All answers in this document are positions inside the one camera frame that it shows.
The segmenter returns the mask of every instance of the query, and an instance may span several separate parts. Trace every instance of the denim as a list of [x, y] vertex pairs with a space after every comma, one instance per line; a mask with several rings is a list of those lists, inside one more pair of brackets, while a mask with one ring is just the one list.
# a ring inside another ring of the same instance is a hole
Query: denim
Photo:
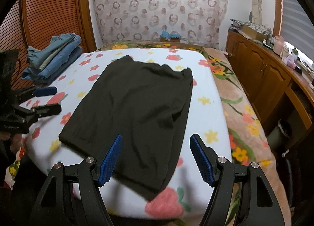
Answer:
[[73, 40], [63, 47], [63, 49], [50, 61], [43, 71], [28, 67], [22, 72], [21, 78], [29, 81], [48, 78], [69, 60], [69, 55], [81, 41], [82, 39], [80, 36], [75, 36]]
[[51, 84], [56, 78], [58, 78], [74, 61], [76, 61], [82, 54], [82, 47], [77, 46], [75, 47], [75, 49], [73, 50], [73, 52], [71, 52], [70, 56], [69, 56], [69, 60], [64, 63], [61, 67], [59, 67], [59, 69], [54, 72], [51, 76], [49, 76], [46, 79], [38, 79], [36, 81], [34, 81], [35, 84]]
[[30, 46], [27, 56], [27, 62], [29, 63], [30, 67], [38, 69], [39, 66], [43, 63], [43, 61], [55, 50], [58, 49], [60, 46], [66, 44], [71, 39], [73, 39], [76, 35], [74, 33], [62, 34], [60, 36], [53, 36], [51, 38], [50, 44], [41, 50], [37, 50], [34, 47]]

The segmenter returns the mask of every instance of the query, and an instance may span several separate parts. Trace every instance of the white floral sheet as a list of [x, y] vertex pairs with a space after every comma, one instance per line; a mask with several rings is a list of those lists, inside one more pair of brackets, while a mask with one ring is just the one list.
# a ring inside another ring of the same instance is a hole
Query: white floral sheet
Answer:
[[[98, 76], [112, 61], [130, 55], [135, 61], [167, 64], [174, 71], [192, 70], [193, 92], [181, 155], [168, 187], [153, 201], [147, 202], [114, 178], [100, 188], [107, 210], [116, 215], [134, 218], [202, 218], [213, 189], [203, 182], [190, 150], [190, 136], [198, 133], [207, 146], [231, 161], [231, 149], [221, 100], [211, 70], [204, 67], [202, 54], [189, 50], [165, 48], [132, 48], [82, 54], [51, 86], [58, 88], [54, 96], [32, 98], [21, 106], [61, 103], [60, 115], [40, 119], [23, 136], [29, 157], [48, 174], [56, 162], [65, 166], [80, 163], [84, 158], [64, 144], [58, 135], [83, 97], [91, 90]], [[74, 193], [79, 197], [78, 184]]]

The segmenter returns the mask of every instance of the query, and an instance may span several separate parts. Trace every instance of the wooden wardrobe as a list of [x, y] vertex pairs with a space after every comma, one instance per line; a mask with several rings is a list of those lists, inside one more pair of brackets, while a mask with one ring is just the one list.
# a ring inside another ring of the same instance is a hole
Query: wooden wardrobe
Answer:
[[21, 79], [27, 68], [27, 48], [42, 50], [52, 36], [75, 33], [82, 38], [83, 53], [96, 50], [88, 0], [18, 0], [0, 26], [0, 51], [20, 49], [12, 80], [13, 89], [31, 85]]

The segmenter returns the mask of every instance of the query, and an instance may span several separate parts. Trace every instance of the bed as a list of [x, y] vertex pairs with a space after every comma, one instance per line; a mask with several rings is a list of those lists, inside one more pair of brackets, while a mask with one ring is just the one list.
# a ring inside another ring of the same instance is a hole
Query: bed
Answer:
[[[58, 88], [57, 95], [33, 98], [22, 104], [26, 108], [55, 102], [62, 105], [60, 115], [41, 119], [31, 126], [28, 135], [23, 136], [24, 149], [36, 165], [48, 174], [58, 161], [70, 165], [82, 160], [59, 142], [58, 134], [105, 67], [127, 54], [142, 62], [168, 64], [175, 71], [190, 67], [194, 86], [180, 159], [168, 187], [155, 200], [146, 202], [112, 178], [100, 190], [109, 213], [144, 219], [179, 218], [171, 223], [198, 225], [212, 193], [212, 189], [203, 182], [189, 150], [189, 136], [199, 133], [205, 144], [213, 147], [219, 156], [243, 165], [257, 161], [273, 187], [286, 225], [291, 225], [285, 190], [261, 124], [228, 60], [222, 52], [212, 48], [180, 43], [122, 43], [83, 54], [52, 84]], [[18, 153], [17, 161], [23, 152]], [[18, 162], [15, 162], [8, 172], [14, 177], [17, 168]], [[6, 180], [13, 183], [9, 174]], [[77, 185], [74, 191], [79, 197]], [[233, 224], [237, 191], [238, 186], [235, 185], [227, 221], [229, 225]], [[131, 206], [127, 205], [130, 200], [133, 200]]]

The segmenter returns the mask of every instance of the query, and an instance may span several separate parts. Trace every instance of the striped roller blind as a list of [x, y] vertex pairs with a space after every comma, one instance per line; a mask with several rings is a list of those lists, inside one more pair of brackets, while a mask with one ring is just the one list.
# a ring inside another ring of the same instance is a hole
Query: striped roller blind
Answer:
[[280, 34], [314, 61], [314, 26], [297, 0], [283, 0]]

